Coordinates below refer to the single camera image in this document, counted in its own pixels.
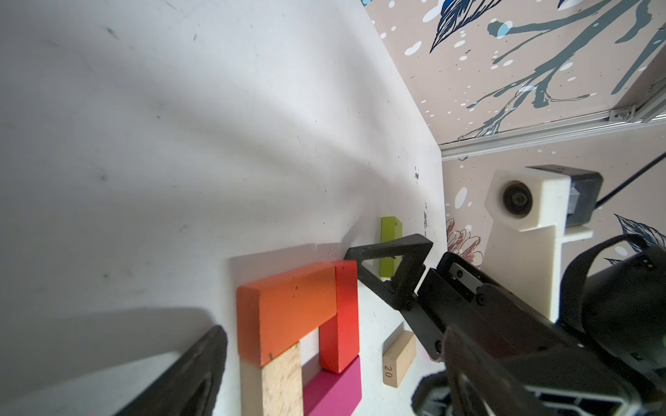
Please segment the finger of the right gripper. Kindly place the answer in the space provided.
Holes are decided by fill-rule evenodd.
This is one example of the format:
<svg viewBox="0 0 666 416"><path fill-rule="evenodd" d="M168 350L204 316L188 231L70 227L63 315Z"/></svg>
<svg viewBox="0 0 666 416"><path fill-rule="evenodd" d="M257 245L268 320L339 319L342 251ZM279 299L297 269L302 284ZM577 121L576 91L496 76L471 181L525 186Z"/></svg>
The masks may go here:
<svg viewBox="0 0 666 416"><path fill-rule="evenodd" d="M393 310L410 310L415 303L415 289L426 270L425 260L434 243L421 234L412 234L390 242L350 247L344 260L357 263L357 278ZM373 259L401 258L388 280L368 270L362 263Z"/></svg>

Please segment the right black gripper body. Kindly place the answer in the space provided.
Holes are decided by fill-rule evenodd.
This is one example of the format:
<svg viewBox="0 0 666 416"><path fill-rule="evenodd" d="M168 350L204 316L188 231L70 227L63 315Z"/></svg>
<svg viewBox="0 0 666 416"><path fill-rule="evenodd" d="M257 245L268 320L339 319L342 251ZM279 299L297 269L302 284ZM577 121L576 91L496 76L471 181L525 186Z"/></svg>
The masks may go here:
<svg viewBox="0 0 666 416"><path fill-rule="evenodd" d="M591 367L564 352L579 341L463 258L445 253L434 269L405 261L402 315L432 360L442 361L443 336L454 325L515 370L555 414L598 414Z"/></svg>

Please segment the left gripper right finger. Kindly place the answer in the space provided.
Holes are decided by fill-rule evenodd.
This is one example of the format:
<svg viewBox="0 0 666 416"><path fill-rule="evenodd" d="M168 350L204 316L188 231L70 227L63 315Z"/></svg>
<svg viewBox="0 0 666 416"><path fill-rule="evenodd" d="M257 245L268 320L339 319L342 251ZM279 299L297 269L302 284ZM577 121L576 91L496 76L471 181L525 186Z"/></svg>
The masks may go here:
<svg viewBox="0 0 666 416"><path fill-rule="evenodd" d="M443 336L455 415L551 415L549 408L455 326Z"/></svg>

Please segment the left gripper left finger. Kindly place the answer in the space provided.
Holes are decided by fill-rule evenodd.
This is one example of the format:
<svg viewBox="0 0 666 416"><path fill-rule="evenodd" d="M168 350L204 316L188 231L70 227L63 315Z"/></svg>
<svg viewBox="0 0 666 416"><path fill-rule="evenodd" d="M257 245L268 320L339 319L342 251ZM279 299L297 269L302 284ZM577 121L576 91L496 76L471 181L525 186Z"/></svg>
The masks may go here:
<svg viewBox="0 0 666 416"><path fill-rule="evenodd" d="M227 361L227 333L209 329L119 415L211 415Z"/></svg>

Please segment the thin wood block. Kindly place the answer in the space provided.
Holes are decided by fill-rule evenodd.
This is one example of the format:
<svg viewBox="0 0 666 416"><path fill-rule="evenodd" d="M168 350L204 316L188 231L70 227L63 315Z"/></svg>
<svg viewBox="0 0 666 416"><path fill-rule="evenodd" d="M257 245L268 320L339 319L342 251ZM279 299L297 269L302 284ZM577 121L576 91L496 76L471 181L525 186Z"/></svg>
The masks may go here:
<svg viewBox="0 0 666 416"><path fill-rule="evenodd" d="M300 415L304 393L300 343L263 366L240 362L242 415Z"/></svg>

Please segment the red block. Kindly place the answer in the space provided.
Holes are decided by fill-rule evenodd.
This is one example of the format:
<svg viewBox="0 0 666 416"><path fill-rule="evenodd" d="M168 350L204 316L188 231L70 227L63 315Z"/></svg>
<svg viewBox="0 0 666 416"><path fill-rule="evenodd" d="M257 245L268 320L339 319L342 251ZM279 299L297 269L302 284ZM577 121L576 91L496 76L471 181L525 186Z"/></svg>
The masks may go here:
<svg viewBox="0 0 666 416"><path fill-rule="evenodd" d="M336 277L336 314L319 328L322 369L341 374L360 352L357 263L333 263Z"/></svg>

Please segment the orange block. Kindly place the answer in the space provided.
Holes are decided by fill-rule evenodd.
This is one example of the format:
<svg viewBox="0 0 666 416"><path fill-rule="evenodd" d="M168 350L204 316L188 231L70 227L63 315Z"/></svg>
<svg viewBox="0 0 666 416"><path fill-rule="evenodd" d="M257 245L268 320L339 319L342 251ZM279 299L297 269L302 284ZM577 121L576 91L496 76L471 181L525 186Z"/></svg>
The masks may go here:
<svg viewBox="0 0 666 416"><path fill-rule="evenodd" d="M314 263L237 289L238 349L263 367L336 315L336 272Z"/></svg>

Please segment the magenta block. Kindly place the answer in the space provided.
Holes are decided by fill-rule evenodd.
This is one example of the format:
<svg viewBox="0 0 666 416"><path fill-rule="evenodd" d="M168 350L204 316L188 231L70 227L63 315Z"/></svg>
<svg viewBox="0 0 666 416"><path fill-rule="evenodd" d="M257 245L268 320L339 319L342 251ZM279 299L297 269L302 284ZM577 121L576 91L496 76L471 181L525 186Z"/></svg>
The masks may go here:
<svg viewBox="0 0 666 416"><path fill-rule="evenodd" d="M352 415L362 400L361 360L340 374L322 370L304 388L304 415Z"/></svg>

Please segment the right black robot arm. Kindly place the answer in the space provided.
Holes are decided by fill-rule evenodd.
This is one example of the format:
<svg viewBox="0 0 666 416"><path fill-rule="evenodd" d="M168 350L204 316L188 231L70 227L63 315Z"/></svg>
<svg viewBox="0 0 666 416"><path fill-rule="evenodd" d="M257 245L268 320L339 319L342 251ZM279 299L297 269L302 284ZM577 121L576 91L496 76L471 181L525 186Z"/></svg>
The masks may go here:
<svg viewBox="0 0 666 416"><path fill-rule="evenodd" d="M362 265L400 258L382 280L359 280L399 311L428 355L444 364L412 398L418 415L662 415L665 412L665 251L636 234L638 253L596 274L609 239L565 271L551 322L460 256L425 266L422 235L350 248Z"/></svg>

